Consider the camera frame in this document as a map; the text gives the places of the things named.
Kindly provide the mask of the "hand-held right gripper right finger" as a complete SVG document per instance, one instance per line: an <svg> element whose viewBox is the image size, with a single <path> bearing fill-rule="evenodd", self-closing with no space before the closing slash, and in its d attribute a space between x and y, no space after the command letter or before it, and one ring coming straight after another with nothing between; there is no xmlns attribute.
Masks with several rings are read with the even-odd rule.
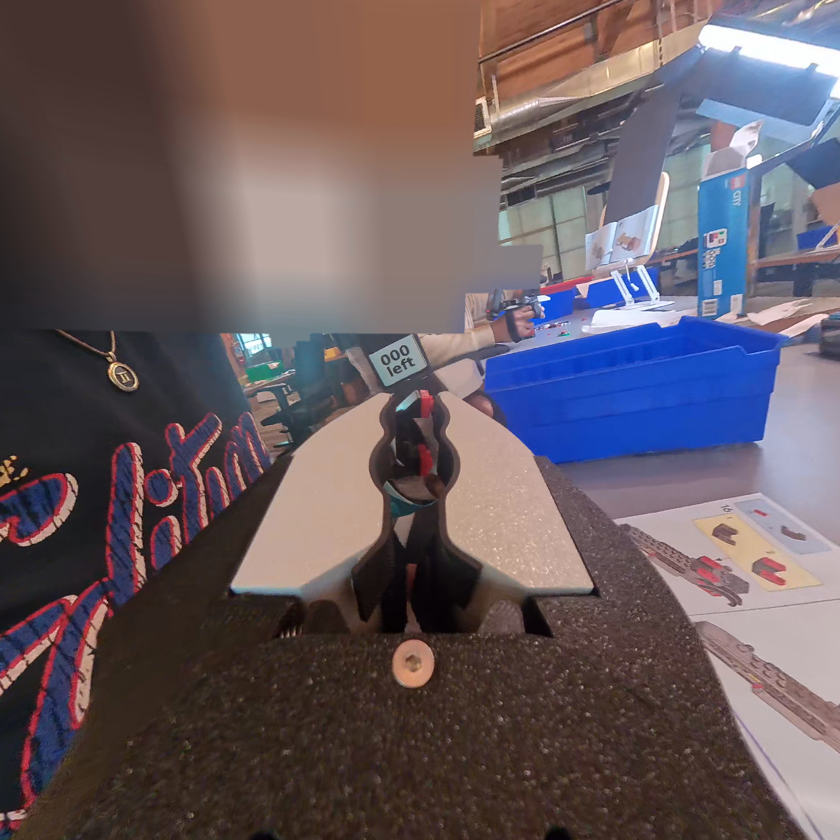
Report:
<svg viewBox="0 0 840 840"><path fill-rule="evenodd" d="M456 395L436 400L439 466L436 594L456 629L475 633L499 602L590 597L596 585L532 451Z"/></svg>

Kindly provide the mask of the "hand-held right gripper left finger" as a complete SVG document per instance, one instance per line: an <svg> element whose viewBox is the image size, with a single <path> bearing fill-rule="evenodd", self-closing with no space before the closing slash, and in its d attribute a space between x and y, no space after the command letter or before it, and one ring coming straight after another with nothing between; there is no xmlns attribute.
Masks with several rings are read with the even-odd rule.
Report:
<svg viewBox="0 0 840 840"><path fill-rule="evenodd" d="M305 610L335 604L348 627L383 627L394 574L394 396L375 395L326 423L291 457L234 574L234 595L285 596Z"/></svg>

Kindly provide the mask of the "grey black toy brick model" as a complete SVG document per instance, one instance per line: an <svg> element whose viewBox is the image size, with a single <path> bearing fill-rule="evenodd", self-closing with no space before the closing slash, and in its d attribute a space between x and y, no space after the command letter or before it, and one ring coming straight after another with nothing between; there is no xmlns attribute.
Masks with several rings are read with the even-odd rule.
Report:
<svg viewBox="0 0 840 840"><path fill-rule="evenodd" d="M392 451L391 483L401 497L427 505L443 494L445 482L438 475L438 441L430 419L399 420Z"/></svg>

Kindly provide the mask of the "brick instruction booklet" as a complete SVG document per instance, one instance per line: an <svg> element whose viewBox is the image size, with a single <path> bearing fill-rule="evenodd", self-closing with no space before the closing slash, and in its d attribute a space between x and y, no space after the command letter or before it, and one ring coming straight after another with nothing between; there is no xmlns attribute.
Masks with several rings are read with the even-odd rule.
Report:
<svg viewBox="0 0 840 840"><path fill-rule="evenodd" d="M839 838L838 546L761 494L616 521L695 625L765 778Z"/></svg>

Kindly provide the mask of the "another person's forearm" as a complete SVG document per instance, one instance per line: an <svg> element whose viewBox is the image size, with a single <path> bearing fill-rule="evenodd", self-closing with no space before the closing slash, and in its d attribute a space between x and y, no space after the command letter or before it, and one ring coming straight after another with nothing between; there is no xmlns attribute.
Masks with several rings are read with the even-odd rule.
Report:
<svg viewBox="0 0 840 840"><path fill-rule="evenodd" d="M462 356L494 347L497 343L488 323L459 333L419 333L417 337L432 370L445 367Z"/></svg>

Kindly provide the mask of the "black office chair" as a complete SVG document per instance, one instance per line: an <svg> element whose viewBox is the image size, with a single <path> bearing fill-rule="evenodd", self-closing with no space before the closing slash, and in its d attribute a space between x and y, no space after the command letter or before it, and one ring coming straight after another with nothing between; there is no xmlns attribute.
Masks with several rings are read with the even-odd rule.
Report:
<svg viewBox="0 0 840 840"><path fill-rule="evenodd" d="M262 441L272 453L294 451L312 435L312 413L288 381L255 385L248 399Z"/></svg>

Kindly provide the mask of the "blue plastic storage bin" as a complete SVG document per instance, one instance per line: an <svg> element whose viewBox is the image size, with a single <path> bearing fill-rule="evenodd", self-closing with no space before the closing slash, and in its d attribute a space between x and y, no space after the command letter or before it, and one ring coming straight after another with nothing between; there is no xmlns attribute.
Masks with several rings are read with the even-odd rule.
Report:
<svg viewBox="0 0 840 840"><path fill-rule="evenodd" d="M552 322L570 316L573 312L622 306L624 297L610 276L595 280L583 276L573 280L554 282L543 287L540 295L548 297L541 303L543 316L538 322Z"/></svg>
<svg viewBox="0 0 840 840"><path fill-rule="evenodd" d="M785 337L684 317L510 351L486 392L554 464L759 442Z"/></svg>

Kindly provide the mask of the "white paper sheet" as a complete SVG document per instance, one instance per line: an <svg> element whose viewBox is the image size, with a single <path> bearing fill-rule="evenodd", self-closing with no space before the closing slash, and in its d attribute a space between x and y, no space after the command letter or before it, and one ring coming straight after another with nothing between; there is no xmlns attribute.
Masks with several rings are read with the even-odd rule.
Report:
<svg viewBox="0 0 840 840"><path fill-rule="evenodd" d="M599 309L594 312L591 321L581 327L581 330L583 333L607 333L646 324L656 324L666 328L676 325L685 315L684 311Z"/></svg>

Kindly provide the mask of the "instruction booklet on stand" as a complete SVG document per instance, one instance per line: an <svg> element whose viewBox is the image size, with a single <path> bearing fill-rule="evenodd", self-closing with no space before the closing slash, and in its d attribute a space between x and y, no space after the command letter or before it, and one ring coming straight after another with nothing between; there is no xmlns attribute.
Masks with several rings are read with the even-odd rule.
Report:
<svg viewBox="0 0 840 840"><path fill-rule="evenodd" d="M594 271L602 266L625 264L649 257L655 250L660 205L604 224L585 237L585 267Z"/></svg>

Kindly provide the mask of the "white booklet stand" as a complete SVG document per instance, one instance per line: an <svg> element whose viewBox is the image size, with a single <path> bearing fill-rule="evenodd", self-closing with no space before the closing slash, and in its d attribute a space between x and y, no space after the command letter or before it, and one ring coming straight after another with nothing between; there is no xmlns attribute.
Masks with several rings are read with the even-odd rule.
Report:
<svg viewBox="0 0 840 840"><path fill-rule="evenodd" d="M617 268L611 270L610 277L614 281L621 296L621 300L617 304L621 309L628 311L656 311L663 310L674 304L672 300L661 297L644 264L625 261ZM639 299L635 299L631 293L632 280L634 278L641 282L642 289L644 290L642 297Z"/></svg>

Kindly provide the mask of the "person's printed black shirt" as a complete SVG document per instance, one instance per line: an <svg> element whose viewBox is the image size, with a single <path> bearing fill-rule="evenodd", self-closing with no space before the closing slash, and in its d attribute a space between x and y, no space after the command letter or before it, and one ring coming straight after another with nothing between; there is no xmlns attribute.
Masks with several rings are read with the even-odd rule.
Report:
<svg viewBox="0 0 840 840"><path fill-rule="evenodd" d="M87 716L103 625L271 466L216 333L2 330L1 837Z"/></svg>

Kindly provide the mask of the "wood-framed black board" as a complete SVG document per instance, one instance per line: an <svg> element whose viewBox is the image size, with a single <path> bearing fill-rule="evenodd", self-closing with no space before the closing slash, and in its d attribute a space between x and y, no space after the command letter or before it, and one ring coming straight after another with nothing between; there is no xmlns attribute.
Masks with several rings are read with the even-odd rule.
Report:
<svg viewBox="0 0 840 840"><path fill-rule="evenodd" d="M660 205L655 245L662 226L669 193L669 177L663 173L676 126L680 91L662 87L624 123L607 193L602 225ZM617 268L602 266L599 270Z"/></svg>

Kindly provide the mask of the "blue toy brick set box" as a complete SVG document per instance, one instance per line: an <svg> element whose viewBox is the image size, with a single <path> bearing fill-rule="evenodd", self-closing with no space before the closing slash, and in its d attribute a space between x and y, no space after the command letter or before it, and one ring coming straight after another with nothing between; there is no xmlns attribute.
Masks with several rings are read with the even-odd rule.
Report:
<svg viewBox="0 0 840 840"><path fill-rule="evenodd" d="M709 153L698 187L697 316L744 313L758 253L762 176L750 164L763 121L738 129L729 145Z"/></svg>

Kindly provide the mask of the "ceiling light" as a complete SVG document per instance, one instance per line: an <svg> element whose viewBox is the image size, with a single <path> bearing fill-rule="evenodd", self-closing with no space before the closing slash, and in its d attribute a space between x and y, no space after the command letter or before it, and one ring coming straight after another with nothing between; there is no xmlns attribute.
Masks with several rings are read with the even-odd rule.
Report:
<svg viewBox="0 0 840 840"><path fill-rule="evenodd" d="M835 80L830 96L839 99L838 48L719 24L705 24L699 33L698 42L705 49L724 53L738 49L743 57L783 67L805 70L815 66L818 74Z"/></svg>

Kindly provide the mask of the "metal air duct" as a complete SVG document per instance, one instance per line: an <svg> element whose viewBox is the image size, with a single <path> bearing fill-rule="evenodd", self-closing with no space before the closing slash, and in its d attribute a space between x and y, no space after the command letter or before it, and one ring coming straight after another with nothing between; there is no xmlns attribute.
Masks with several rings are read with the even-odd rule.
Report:
<svg viewBox="0 0 840 840"><path fill-rule="evenodd" d="M562 80L502 99L499 110L490 116L492 139L500 142L548 117L631 92L660 68L662 45L661 39L650 41Z"/></svg>

